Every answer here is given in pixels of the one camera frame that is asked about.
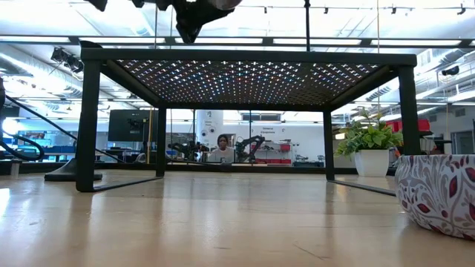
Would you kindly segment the black perforated metal shelf riser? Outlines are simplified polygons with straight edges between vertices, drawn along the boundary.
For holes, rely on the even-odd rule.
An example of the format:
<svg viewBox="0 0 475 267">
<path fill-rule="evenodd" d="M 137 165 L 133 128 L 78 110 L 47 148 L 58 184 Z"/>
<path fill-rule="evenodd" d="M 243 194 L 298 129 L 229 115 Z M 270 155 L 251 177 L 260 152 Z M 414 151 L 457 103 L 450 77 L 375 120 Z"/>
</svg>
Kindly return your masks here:
<svg viewBox="0 0 475 267">
<path fill-rule="evenodd" d="M 155 50 L 81 44 L 84 63 L 75 186 L 95 193 L 99 82 L 107 76 L 159 111 L 156 176 L 166 169 L 169 109 L 310 111 L 324 117 L 325 175 L 335 179 L 331 113 L 389 82 L 399 81 L 404 152 L 417 155 L 419 128 L 413 54 L 252 50 Z"/>
</svg>

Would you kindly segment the black aluminium table frame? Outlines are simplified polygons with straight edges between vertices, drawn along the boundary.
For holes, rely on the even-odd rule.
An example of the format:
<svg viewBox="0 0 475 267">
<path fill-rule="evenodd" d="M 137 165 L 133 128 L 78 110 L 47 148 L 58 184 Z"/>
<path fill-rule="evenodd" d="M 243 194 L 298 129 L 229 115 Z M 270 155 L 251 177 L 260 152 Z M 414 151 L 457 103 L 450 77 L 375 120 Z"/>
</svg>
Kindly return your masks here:
<svg viewBox="0 0 475 267">
<path fill-rule="evenodd" d="M 283 165 L 250 165 L 250 164 L 211 164 L 203 162 L 185 162 L 172 160 L 173 164 L 168 164 L 166 159 L 166 171 L 202 171 L 202 172 L 235 172 L 235 173 L 282 173 L 282 174 L 325 174 L 327 167 L 284 167 Z M 21 174 L 46 173 L 55 171 L 65 166 L 64 162 L 23 162 L 19 167 Z M 124 162 L 97 162 L 95 169 L 117 169 L 134 171 L 151 171 L 156 168 L 155 164 L 146 163 L 124 163 Z"/>
</svg>

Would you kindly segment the person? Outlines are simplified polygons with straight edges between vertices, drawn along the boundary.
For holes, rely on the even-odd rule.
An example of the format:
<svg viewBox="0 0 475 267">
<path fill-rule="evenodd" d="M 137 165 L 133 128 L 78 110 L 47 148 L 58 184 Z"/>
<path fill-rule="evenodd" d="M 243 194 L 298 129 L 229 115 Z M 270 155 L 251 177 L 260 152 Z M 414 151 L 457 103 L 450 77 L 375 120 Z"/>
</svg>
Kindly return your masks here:
<svg viewBox="0 0 475 267">
<path fill-rule="evenodd" d="M 235 161 L 235 150 L 229 147 L 228 142 L 227 135 L 219 135 L 217 148 L 208 155 L 207 162 L 233 163 Z"/>
</svg>

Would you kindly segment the green plant in white pot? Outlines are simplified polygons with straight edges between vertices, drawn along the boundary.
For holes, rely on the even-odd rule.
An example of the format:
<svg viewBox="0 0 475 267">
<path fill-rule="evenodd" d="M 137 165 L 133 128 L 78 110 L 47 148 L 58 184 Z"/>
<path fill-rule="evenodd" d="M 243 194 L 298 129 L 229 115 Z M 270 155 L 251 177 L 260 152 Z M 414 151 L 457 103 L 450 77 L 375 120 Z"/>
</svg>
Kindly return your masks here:
<svg viewBox="0 0 475 267">
<path fill-rule="evenodd" d="M 334 156 L 353 158 L 361 177 L 385 177 L 390 164 L 390 149 L 403 143 L 403 135 L 382 121 L 379 113 L 371 116 L 363 108 L 360 117 L 340 130 L 344 138 Z"/>
</svg>

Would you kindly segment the red leaf patterned bowl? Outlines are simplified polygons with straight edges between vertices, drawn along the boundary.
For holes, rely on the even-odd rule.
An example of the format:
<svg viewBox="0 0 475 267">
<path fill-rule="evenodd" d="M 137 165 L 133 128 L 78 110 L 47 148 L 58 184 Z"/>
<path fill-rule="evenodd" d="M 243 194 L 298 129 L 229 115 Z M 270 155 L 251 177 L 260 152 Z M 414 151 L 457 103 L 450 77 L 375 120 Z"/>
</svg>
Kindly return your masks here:
<svg viewBox="0 0 475 267">
<path fill-rule="evenodd" d="M 475 241 L 475 154 L 401 156 L 396 197 L 430 231 Z"/>
</svg>

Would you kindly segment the red box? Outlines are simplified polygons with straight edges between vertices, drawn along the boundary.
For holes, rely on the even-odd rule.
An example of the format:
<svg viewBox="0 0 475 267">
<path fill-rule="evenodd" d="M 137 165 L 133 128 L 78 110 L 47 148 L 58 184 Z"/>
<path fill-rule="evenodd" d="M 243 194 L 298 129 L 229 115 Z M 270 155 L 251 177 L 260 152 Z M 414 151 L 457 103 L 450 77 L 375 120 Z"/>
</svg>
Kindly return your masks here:
<svg viewBox="0 0 475 267">
<path fill-rule="evenodd" d="M 403 123 L 401 120 L 391 120 L 386 122 L 386 125 L 392 128 L 393 132 L 400 132 L 403 129 Z M 429 132 L 430 123 L 427 119 L 418 120 L 418 129 L 420 132 Z"/>
</svg>

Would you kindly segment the white pillar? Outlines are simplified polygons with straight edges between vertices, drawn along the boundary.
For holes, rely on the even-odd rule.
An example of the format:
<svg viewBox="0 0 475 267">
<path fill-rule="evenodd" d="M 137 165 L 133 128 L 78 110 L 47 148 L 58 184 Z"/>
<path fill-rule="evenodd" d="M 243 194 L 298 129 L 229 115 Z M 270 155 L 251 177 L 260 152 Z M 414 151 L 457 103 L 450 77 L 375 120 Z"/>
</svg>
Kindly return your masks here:
<svg viewBox="0 0 475 267">
<path fill-rule="evenodd" d="M 209 148 L 217 147 L 217 138 L 223 133 L 222 110 L 197 110 L 197 141 Z"/>
</svg>

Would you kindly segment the black monitor screen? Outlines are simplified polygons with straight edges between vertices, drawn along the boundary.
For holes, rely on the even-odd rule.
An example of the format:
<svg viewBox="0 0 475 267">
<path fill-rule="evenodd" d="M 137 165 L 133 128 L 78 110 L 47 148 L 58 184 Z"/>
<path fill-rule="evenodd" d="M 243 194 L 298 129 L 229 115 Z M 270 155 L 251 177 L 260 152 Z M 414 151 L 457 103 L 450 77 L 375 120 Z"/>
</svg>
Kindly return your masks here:
<svg viewBox="0 0 475 267">
<path fill-rule="evenodd" d="M 109 142 L 154 142 L 157 138 L 158 111 L 112 110 L 108 123 Z"/>
</svg>

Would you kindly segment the blue storage bins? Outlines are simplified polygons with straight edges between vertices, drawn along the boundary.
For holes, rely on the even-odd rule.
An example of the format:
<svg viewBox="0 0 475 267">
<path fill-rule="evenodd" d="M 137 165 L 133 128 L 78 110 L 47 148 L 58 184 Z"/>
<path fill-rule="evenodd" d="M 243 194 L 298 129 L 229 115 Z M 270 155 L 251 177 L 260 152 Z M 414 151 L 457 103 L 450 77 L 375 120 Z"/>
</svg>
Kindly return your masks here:
<svg viewBox="0 0 475 267">
<path fill-rule="evenodd" d="M 45 153 L 76 151 L 76 140 L 61 131 L 19 131 L 18 135 L 37 143 Z"/>
</svg>

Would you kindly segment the shelf with red bins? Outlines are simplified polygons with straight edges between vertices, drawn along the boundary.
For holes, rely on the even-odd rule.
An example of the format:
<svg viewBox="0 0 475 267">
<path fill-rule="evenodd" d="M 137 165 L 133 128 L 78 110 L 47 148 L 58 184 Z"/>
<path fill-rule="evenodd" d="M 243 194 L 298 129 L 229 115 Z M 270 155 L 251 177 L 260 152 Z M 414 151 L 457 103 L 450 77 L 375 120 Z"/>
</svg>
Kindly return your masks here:
<svg viewBox="0 0 475 267">
<path fill-rule="evenodd" d="M 293 160 L 291 142 L 265 141 L 255 152 L 255 162 L 266 165 L 290 166 Z"/>
</svg>

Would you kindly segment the black ceiling spotlight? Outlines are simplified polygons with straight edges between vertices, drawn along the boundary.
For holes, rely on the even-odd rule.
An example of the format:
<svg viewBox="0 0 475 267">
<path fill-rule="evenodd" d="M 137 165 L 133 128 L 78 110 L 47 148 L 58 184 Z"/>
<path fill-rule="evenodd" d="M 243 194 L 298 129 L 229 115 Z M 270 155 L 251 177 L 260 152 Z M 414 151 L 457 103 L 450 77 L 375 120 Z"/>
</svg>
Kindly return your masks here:
<svg viewBox="0 0 475 267">
<path fill-rule="evenodd" d="M 68 68 L 72 73 L 81 73 L 84 70 L 83 62 L 75 58 L 74 55 L 69 54 L 66 50 L 60 47 L 55 47 L 50 59 L 59 65 Z"/>
</svg>

